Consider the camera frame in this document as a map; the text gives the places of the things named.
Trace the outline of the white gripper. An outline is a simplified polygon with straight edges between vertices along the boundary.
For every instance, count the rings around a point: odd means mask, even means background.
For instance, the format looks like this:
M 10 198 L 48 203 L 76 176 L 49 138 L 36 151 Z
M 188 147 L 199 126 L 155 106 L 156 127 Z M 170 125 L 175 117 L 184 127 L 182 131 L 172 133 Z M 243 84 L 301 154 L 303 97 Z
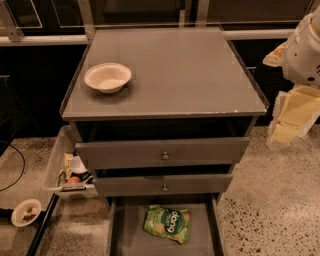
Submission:
M 281 67 L 283 76 L 295 84 L 280 91 L 275 100 L 267 145 L 284 147 L 304 137 L 320 117 L 320 6 L 305 16 L 286 44 L 263 59 L 263 64 Z

